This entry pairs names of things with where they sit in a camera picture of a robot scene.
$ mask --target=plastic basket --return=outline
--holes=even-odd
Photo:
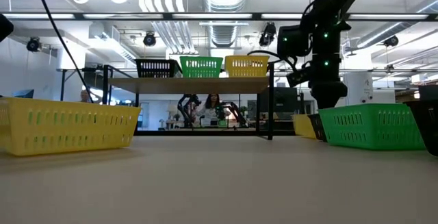
[[[320,110],[331,145],[373,150],[424,149],[411,110],[403,104],[362,104]]]
[[[137,59],[138,77],[181,77],[182,71],[176,60]]]
[[[408,101],[427,150],[438,156],[438,100]]]
[[[128,147],[140,108],[0,99],[0,141],[8,153],[38,155]]]
[[[217,57],[181,56],[183,77],[219,77],[223,60]]]
[[[265,77],[269,56],[232,55],[225,58],[229,77]]]
[[[315,132],[316,139],[327,142],[324,126],[322,125],[320,114],[309,115],[310,123],[312,124],[313,131]]]
[[[316,139],[312,124],[307,114],[294,115],[295,135]]]

